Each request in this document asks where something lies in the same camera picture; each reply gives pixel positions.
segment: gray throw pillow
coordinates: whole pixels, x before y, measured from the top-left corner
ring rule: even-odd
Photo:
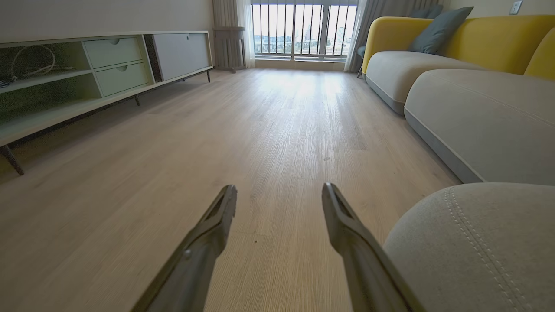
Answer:
[[[437,54],[444,45],[465,22],[466,17],[474,7],[460,8],[440,14],[424,31],[412,41],[409,51]]]
[[[414,10],[408,17],[412,18],[426,18],[430,13],[430,9]]]
[[[426,16],[426,18],[434,19],[441,14],[441,11],[443,11],[443,5],[436,4],[435,6],[430,7],[430,11],[428,12],[428,16]]]

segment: teal chair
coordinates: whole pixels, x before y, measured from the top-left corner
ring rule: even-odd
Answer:
[[[359,47],[356,50],[356,54],[358,54],[360,58],[362,58],[363,63],[364,63],[364,52],[366,52],[366,46]],[[360,78],[360,75],[362,75],[362,63],[360,64],[359,74],[356,76],[356,78]]]

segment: white cable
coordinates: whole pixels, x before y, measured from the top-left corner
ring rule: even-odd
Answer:
[[[13,81],[16,81],[18,79],[18,77],[13,73],[13,68],[16,65],[17,57],[21,54],[21,52],[23,52],[23,50],[27,49],[28,47],[43,47],[46,50],[48,50],[48,52],[50,52],[50,54],[52,55],[52,65],[49,65],[49,66],[46,66],[46,67],[43,67],[43,68],[39,68],[34,72],[26,73],[26,74],[24,74],[24,76],[31,76],[31,75],[36,75],[36,74],[44,75],[44,74],[49,73],[54,68],[54,66],[56,66],[56,56],[54,55],[54,52],[52,52],[52,50],[50,50],[48,47],[46,47],[42,44],[38,44],[36,46],[25,46],[21,50],[19,50],[19,52],[17,52],[16,56],[13,58],[12,68],[11,68],[11,74],[12,74],[12,80]]]

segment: sofa armrest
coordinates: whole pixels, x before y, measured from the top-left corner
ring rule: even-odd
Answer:
[[[410,17],[376,18],[366,40],[366,52],[362,72],[366,73],[368,61],[380,51],[406,51],[411,42],[424,30],[432,19]]]

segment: window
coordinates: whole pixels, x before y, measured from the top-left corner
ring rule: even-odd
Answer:
[[[296,0],[296,4],[288,4],[293,1],[261,0],[252,5],[256,56],[346,59],[356,1]]]

